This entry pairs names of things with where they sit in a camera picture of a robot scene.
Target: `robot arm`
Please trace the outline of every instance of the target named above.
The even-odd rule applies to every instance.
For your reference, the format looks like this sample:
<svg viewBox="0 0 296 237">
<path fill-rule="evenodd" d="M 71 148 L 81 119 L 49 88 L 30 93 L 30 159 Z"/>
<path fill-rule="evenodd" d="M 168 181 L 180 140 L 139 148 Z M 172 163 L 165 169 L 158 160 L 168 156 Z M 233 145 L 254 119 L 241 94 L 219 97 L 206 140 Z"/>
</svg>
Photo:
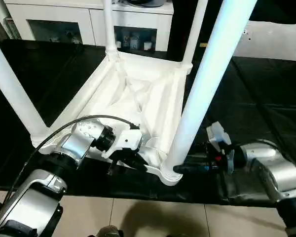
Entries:
<svg viewBox="0 0 296 237">
<path fill-rule="evenodd" d="M 107 158 L 123 149 L 136 154 L 141 138 L 138 129 L 124 130 L 116 136 L 112 128 L 96 119 L 76 123 L 1 208 L 0 236 L 51 236 L 63 212 L 59 202 L 90 147 L 96 147 Z"/>
<path fill-rule="evenodd" d="M 275 204 L 286 225 L 288 236 L 296 236 L 296 166 L 288 161 L 275 144 L 256 140 L 243 145 L 232 145 L 227 133 L 216 122 L 207 128 L 209 142 L 205 145 L 205 159 L 190 156 L 178 173 L 217 172 L 232 173 L 245 169 L 261 181 L 265 192 Z"/>
</svg>

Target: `white pipe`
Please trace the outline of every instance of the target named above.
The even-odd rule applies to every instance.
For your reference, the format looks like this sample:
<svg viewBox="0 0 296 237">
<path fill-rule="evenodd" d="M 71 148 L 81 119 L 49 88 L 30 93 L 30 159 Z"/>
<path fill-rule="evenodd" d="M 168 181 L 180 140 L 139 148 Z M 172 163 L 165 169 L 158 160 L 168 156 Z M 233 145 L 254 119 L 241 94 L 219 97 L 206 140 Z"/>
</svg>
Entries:
<svg viewBox="0 0 296 237">
<path fill-rule="evenodd" d="M 194 19 L 191 27 L 191 31 L 189 32 L 187 45 L 184 52 L 183 64 L 191 64 L 193 55 L 195 52 L 196 44 L 198 41 L 199 33 L 201 31 L 205 10 L 207 6 L 208 0 L 198 0 L 196 11 L 194 14 Z"/>
<path fill-rule="evenodd" d="M 112 0 L 104 0 L 104 18 L 105 18 L 105 30 L 107 36 L 107 52 L 117 51 L 114 36 L 114 24 L 113 24 L 113 10 L 112 10 Z"/>
<path fill-rule="evenodd" d="M 48 128 L 29 99 L 1 50 L 0 90 L 32 136 L 39 136 L 47 131 Z"/>
<path fill-rule="evenodd" d="M 184 162 L 256 2 L 223 1 L 168 157 L 161 166 L 166 179 L 178 182 L 181 178 L 173 166 Z"/>
</svg>

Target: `black cable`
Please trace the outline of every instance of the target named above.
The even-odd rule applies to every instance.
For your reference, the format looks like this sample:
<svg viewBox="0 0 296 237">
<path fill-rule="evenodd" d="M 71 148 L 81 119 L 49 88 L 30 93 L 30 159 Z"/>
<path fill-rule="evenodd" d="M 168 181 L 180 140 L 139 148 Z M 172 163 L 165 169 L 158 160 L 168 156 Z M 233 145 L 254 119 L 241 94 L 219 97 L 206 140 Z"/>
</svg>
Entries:
<svg viewBox="0 0 296 237">
<path fill-rule="evenodd" d="M 28 160 L 24 163 L 20 173 L 18 174 L 18 176 L 16 177 L 16 179 L 14 180 L 11 188 L 9 189 L 8 193 L 6 194 L 4 201 L 3 201 L 3 205 L 10 199 L 11 194 L 13 192 L 13 189 L 16 185 L 16 183 L 19 181 L 21 174 L 23 173 L 25 167 L 28 165 L 29 161 L 32 159 L 32 157 L 36 154 L 36 152 L 39 151 L 39 149 L 42 148 L 42 146 L 45 145 L 46 142 L 48 142 L 52 137 L 54 137 L 57 133 L 61 132 L 62 130 L 64 130 L 66 127 L 76 123 L 76 122 L 80 122 L 83 120 L 87 120 L 87 119 L 98 119 L 98 118 L 106 118 L 106 119 L 115 119 L 115 120 L 119 120 L 121 122 L 127 123 L 128 125 L 130 125 L 130 129 L 139 129 L 138 126 L 136 126 L 135 124 L 119 118 L 119 117 L 115 117 L 115 116 L 110 116 L 110 115 L 90 115 L 90 116 L 85 116 L 85 117 L 81 117 L 81 118 L 77 118 L 75 120 L 72 120 L 71 122 L 66 123 L 65 125 L 63 125 L 62 127 L 58 128 L 56 131 L 54 131 L 52 134 L 50 134 L 44 141 L 42 141 L 36 148 L 35 150 L 32 152 L 32 154 L 30 155 L 30 157 L 28 158 Z"/>
</svg>

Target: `black tablecloth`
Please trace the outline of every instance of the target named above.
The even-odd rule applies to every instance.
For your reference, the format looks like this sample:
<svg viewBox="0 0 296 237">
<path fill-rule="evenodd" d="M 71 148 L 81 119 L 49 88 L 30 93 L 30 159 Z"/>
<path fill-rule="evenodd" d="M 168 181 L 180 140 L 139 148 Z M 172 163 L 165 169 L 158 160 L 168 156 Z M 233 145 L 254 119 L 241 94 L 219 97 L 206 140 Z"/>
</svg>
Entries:
<svg viewBox="0 0 296 237">
<path fill-rule="evenodd" d="M 105 56 L 102 47 L 37 41 L 6 40 L 1 48 L 47 125 L 53 123 Z M 194 62 L 187 77 L 185 99 L 198 64 Z M 204 128 L 215 121 L 222 124 L 233 141 L 268 139 L 296 163 L 296 62 L 234 57 L 195 144 L 206 141 Z M 28 132 L 0 92 L 0 190 L 11 186 L 32 150 Z M 154 175 L 127 168 L 108 176 L 108 167 L 108 163 L 86 159 L 68 193 L 270 206 L 255 176 L 243 171 L 232 175 L 185 175 L 179 184 L 167 187 Z"/>
</svg>

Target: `tiled floor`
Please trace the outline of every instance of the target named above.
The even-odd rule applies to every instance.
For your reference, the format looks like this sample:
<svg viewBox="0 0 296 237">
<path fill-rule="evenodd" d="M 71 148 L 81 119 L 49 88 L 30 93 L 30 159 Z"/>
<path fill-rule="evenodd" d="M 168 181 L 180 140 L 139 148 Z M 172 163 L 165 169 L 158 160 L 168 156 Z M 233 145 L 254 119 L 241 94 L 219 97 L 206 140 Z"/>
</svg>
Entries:
<svg viewBox="0 0 296 237">
<path fill-rule="evenodd" d="M 5 193 L 0 192 L 0 201 Z M 285 237 L 275 209 L 100 197 L 64 197 L 54 237 L 87 237 L 116 225 L 125 237 Z"/>
</svg>

